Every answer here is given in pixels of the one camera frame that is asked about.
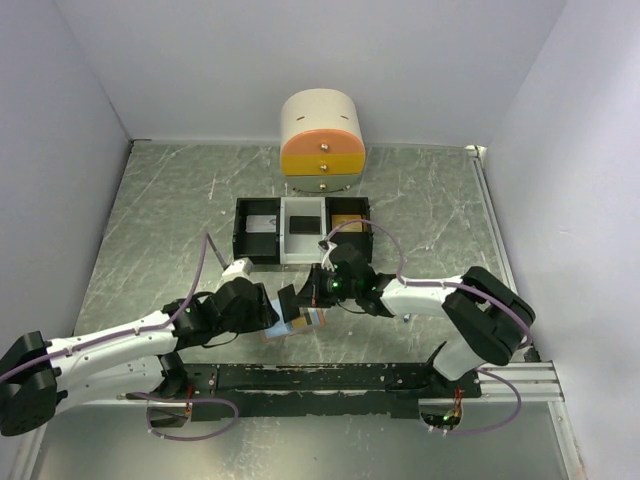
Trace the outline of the orange leather card holder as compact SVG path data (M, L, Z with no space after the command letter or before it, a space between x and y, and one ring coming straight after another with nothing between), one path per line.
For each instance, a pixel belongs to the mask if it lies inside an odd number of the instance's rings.
M324 311L321 309L301 309L299 317L285 322L280 303L274 301L272 306L278 314L278 321L273 326L261 332L261 338L264 342L305 333L323 327L326 323Z

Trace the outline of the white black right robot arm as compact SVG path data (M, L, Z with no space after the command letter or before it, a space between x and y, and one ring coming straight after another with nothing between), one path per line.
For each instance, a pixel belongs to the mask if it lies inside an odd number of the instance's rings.
M485 363L505 366L532 342L533 309L482 267L445 279L408 279L376 272L349 244L316 263L298 291L282 296L287 319L300 308L329 309L352 300L371 316L426 315L449 319L457 337L439 347L424 374L426 390L443 398L459 379Z

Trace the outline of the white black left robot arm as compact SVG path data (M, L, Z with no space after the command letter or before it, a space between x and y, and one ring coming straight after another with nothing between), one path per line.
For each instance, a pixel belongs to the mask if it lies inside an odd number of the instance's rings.
M25 334L1 358L1 433L22 435L110 396L180 397L189 389L182 350L266 330L278 319L263 284L236 278L101 332L53 340Z

